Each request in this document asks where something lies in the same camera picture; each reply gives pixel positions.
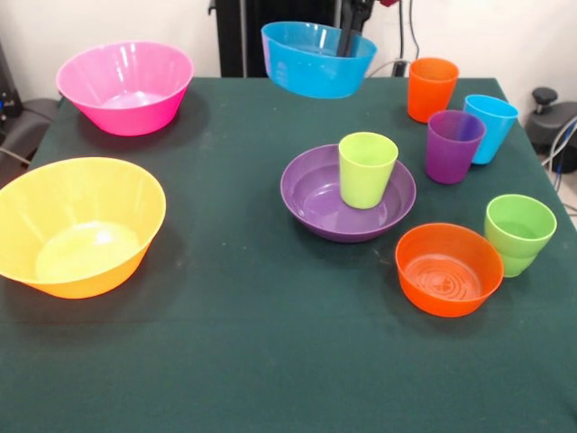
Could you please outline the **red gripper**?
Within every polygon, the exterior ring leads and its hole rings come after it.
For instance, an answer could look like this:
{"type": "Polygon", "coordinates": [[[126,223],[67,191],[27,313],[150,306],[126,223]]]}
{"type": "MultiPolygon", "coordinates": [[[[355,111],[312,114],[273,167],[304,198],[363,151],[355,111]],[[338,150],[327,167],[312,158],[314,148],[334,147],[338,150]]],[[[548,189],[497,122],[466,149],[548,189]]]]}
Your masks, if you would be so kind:
{"type": "MultiPolygon", "coordinates": [[[[380,0],[380,4],[391,7],[399,0],[380,0]]],[[[357,34],[371,17],[373,0],[343,0],[341,7],[340,37],[337,47],[338,57],[350,57],[353,41],[357,34]]]]}

